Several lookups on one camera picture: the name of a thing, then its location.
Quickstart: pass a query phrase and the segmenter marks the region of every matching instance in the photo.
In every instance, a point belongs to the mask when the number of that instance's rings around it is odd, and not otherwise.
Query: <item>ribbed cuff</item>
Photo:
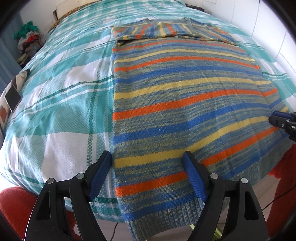
[[[196,223],[203,206],[204,204],[200,199],[194,199],[175,208],[126,222],[126,225],[134,241],[145,241],[166,230]]]

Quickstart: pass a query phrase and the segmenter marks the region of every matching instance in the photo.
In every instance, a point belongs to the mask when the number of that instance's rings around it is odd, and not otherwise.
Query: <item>bed headboard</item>
[[[54,20],[57,21],[58,20],[57,10],[53,11],[53,15],[54,15]]]
[[[82,5],[95,2],[96,0],[65,0],[57,5],[56,17],[59,19],[64,14],[68,13],[74,8],[80,7]]]

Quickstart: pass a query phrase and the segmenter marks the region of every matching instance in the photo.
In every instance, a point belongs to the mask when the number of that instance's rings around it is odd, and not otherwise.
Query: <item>turquoise plaid fabric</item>
[[[96,162],[103,150],[113,152],[111,28],[145,18],[183,17],[230,33],[273,81],[292,111],[296,87],[262,47],[233,25],[174,0],[103,0],[62,20],[25,67],[31,73],[20,92],[23,99],[10,115],[0,150],[2,176],[38,194],[46,179],[72,178]],[[97,218],[123,222],[113,169],[91,207]]]

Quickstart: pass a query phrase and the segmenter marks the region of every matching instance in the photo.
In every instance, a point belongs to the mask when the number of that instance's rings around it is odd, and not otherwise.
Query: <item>smartphone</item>
[[[16,90],[16,88],[13,85],[7,91],[4,98],[8,104],[11,112],[15,111],[17,105],[19,104],[19,102],[22,99],[22,97],[20,96],[20,94],[18,93],[18,91]]]

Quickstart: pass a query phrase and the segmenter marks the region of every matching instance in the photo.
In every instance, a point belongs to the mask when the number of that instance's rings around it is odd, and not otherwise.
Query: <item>cable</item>
[[[116,223],[116,224],[115,224],[114,231],[113,231],[113,235],[112,235],[112,237],[111,237],[110,241],[112,241],[112,240],[113,240],[113,238],[114,238],[114,235],[115,235],[115,230],[116,230],[116,227],[117,227],[117,225],[118,225],[118,223]]]
[[[296,187],[296,184],[294,186],[292,186],[288,191],[284,192],[282,195],[279,195],[277,198],[275,198],[274,200],[272,200],[265,208],[262,209],[262,211],[264,211],[266,208],[268,208],[274,201],[276,201],[277,199],[280,199],[282,196],[288,194],[290,191],[292,191],[294,188]]]

